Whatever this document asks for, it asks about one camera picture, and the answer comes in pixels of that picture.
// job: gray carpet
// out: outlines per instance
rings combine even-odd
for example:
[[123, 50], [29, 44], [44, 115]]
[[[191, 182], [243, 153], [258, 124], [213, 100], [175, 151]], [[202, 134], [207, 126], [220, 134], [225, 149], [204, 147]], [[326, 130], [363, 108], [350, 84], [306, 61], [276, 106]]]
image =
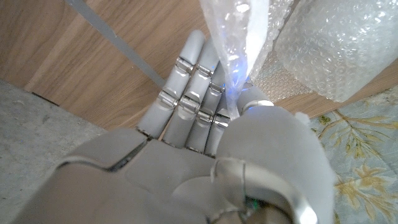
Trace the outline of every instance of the gray carpet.
[[0, 223], [9, 223], [57, 161], [106, 131], [0, 80]]

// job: wood grain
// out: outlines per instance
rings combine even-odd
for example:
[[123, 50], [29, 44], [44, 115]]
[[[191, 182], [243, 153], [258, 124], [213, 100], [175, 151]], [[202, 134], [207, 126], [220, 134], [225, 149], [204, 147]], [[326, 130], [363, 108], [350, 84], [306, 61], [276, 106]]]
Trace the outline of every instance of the wood grain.
[[281, 106], [292, 113], [301, 111], [308, 114], [310, 118], [314, 118], [396, 85], [398, 85], [398, 60], [395, 60], [371, 82], [343, 103], [333, 102], [317, 93], [307, 93], [280, 100], [275, 105]]
[[87, 4], [163, 78], [169, 76], [191, 31], [200, 29], [208, 36], [198, 0]]
[[64, 0], [0, 1], [0, 78], [26, 85], [76, 15]]
[[135, 116], [159, 92], [81, 16], [69, 25], [27, 89], [106, 129]]

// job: patterned cloth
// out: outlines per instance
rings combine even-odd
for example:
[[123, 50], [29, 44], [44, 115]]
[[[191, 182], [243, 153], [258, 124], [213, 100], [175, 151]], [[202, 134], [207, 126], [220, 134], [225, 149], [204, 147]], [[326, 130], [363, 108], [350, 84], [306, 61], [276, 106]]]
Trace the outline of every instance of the patterned cloth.
[[397, 223], [398, 86], [310, 127], [336, 172], [335, 223]]

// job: gray robotic arm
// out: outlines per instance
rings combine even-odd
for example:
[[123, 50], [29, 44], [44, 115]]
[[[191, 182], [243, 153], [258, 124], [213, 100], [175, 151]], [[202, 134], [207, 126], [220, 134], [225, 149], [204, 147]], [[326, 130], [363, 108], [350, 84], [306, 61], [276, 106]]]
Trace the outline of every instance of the gray robotic arm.
[[223, 76], [192, 32], [137, 128], [78, 147], [14, 223], [332, 223], [317, 137], [250, 83], [230, 121]]

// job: plastic bag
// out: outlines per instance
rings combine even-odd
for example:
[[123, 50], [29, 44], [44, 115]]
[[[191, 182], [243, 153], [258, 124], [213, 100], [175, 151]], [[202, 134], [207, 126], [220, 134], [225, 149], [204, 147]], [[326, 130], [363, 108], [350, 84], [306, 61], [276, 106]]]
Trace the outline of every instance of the plastic bag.
[[225, 70], [231, 119], [239, 117], [236, 102], [263, 48], [268, 28], [268, 0], [201, 0], [210, 34]]

